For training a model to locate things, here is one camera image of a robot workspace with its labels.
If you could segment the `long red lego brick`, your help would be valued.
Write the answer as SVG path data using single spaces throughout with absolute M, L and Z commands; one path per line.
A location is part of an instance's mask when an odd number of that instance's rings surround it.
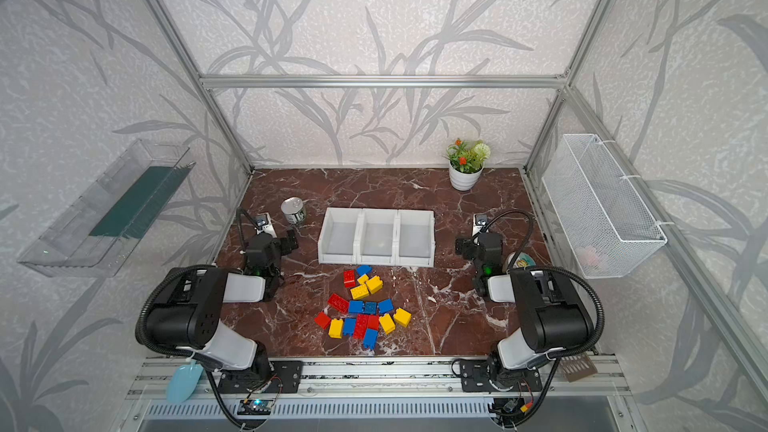
M 333 293 L 329 297 L 328 305 L 341 314 L 347 314 L 349 312 L 349 301 L 336 293 Z

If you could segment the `long red lego bottom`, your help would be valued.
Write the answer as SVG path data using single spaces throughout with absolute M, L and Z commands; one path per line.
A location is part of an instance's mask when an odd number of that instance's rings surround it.
M 355 318 L 355 326 L 353 331 L 353 337 L 355 339 L 363 340 L 368 330 L 369 316 L 366 314 L 359 314 Z

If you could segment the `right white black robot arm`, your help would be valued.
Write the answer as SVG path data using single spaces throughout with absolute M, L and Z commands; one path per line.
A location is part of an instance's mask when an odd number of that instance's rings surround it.
M 459 236 L 455 253 L 476 270 L 476 292 L 515 307 L 519 328 L 490 354 L 493 372 L 534 369 L 593 348 L 605 328 L 605 310 L 590 284 L 566 269 L 524 264 L 516 251 L 502 257 L 500 234 Z

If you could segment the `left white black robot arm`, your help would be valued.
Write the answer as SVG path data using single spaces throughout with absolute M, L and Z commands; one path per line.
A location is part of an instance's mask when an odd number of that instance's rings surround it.
M 297 248 L 293 230 L 284 237 L 261 232 L 245 246 L 244 269 L 212 264 L 171 269 L 142 306 L 137 341 L 155 353 L 195 360 L 207 371 L 269 378 L 273 368 L 265 346 L 226 326 L 221 310 L 226 303 L 272 300 L 283 281 L 282 258 Z

